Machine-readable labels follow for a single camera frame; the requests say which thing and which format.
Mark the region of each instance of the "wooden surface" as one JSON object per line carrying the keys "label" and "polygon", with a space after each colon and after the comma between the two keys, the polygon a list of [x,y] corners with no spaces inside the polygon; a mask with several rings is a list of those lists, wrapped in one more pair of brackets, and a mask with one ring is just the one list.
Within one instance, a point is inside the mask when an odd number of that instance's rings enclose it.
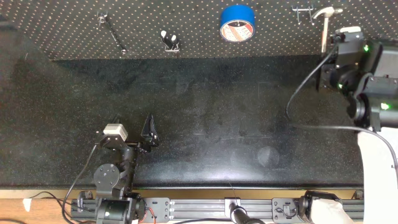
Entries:
{"label": "wooden surface", "polygon": [[[25,211],[22,198],[31,197],[43,190],[0,190],[0,218],[11,218],[24,223],[66,223],[61,214],[61,208],[54,199],[33,199],[30,211]],[[64,198],[66,190],[49,190],[58,198]],[[72,192],[71,198],[76,198],[79,190]],[[235,190],[236,196],[244,199],[271,199],[273,197],[299,197],[304,190]],[[327,191],[337,194],[338,197],[351,198],[354,190]],[[140,191],[143,197],[178,198],[225,198],[234,197],[232,190],[144,190]]]}

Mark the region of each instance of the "green led light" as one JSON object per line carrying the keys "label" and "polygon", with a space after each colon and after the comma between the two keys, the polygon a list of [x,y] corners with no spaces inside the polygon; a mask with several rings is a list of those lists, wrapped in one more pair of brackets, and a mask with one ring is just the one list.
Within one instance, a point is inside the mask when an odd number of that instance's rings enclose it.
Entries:
{"label": "green led light", "polygon": [[381,103],[381,109],[388,110],[390,108],[391,108],[391,105],[388,105],[387,103]]}

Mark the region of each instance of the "tape roll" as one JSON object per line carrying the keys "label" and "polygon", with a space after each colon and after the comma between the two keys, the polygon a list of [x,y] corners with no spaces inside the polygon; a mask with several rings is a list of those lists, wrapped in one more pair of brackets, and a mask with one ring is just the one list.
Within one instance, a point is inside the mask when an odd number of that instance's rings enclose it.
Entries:
{"label": "tape roll", "polygon": [[254,35],[254,12],[248,6],[227,7],[221,13],[221,36],[230,42],[249,40]]}

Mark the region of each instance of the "pegboard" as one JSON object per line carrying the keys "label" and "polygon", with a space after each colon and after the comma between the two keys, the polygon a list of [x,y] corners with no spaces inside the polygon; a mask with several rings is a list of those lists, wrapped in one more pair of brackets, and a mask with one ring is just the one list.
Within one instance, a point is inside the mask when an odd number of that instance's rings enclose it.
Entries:
{"label": "pegboard", "polygon": [[[250,6],[256,16],[254,36],[241,43],[220,36],[220,15],[235,4]],[[320,53],[323,16],[311,25],[309,15],[293,7],[341,7],[329,22],[329,34],[361,26],[369,39],[398,39],[396,0],[1,0],[1,14],[25,33],[51,60],[83,58],[173,58],[164,51],[160,32],[176,34],[179,57],[255,57]],[[128,53],[121,55],[111,34],[98,27],[97,11],[108,11]]]}

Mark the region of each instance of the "black tabletop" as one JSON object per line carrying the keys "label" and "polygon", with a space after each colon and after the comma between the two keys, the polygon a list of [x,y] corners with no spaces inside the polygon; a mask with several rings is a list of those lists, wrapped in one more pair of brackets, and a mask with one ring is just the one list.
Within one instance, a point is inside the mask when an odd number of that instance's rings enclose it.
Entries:
{"label": "black tabletop", "polygon": [[[318,59],[12,60],[1,65],[0,186],[67,188],[116,113],[129,140],[152,113],[160,146],[139,155],[136,188],[361,187],[354,132],[301,130],[285,117]],[[290,113],[298,123],[351,124],[345,106],[311,81]],[[78,187],[93,187],[112,154],[95,152]]]}

